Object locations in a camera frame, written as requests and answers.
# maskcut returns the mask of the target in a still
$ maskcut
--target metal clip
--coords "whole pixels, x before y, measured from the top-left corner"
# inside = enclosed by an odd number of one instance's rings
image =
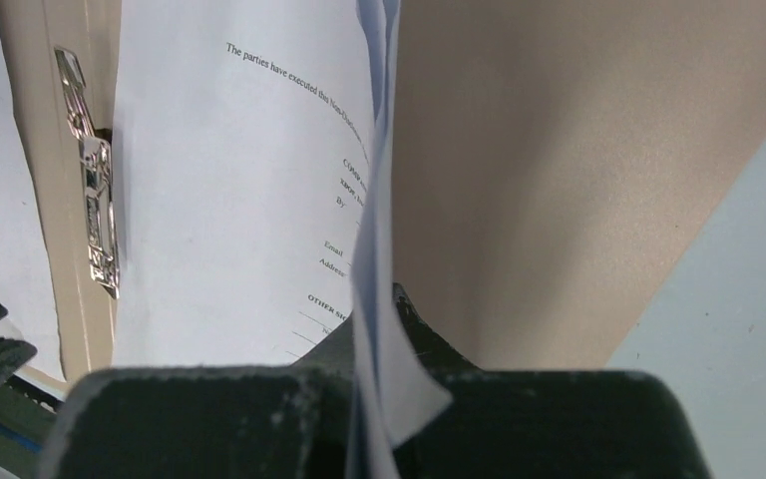
[[[69,129],[78,139],[87,216],[90,276],[113,298],[119,297],[119,248],[113,215],[113,164],[110,143],[99,137],[84,100],[86,82],[78,57],[55,47],[57,69],[66,99]]]

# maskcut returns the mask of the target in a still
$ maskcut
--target dark green object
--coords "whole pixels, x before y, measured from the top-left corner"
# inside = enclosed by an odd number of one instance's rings
[[[404,328],[453,405],[395,451],[403,479],[709,477],[679,404],[640,372],[489,372],[396,288]],[[346,321],[289,367],[109,370],[61,408],[41,479],[342,477]]]

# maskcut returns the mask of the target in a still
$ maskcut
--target silver binder clip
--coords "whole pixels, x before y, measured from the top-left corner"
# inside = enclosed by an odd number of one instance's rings
[[[78,154],[87,215],[90,275],[113,298],[119,297],[119,248],[113,216],[113,165],[110,143],[100,138],[84,100],[86,82],[74,53],[55,47],[57,69],[66,99],[69,129]]]

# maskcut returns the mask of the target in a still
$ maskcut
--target beige folder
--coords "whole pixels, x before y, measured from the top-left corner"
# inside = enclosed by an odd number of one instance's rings
[[[766,136],[766,2],[403,5],[396,279],[480,364],[604,365]],[[109,365],[115,305],[89,279],[52,48],[109,128],[120,11],[0,0],[70,384]]]

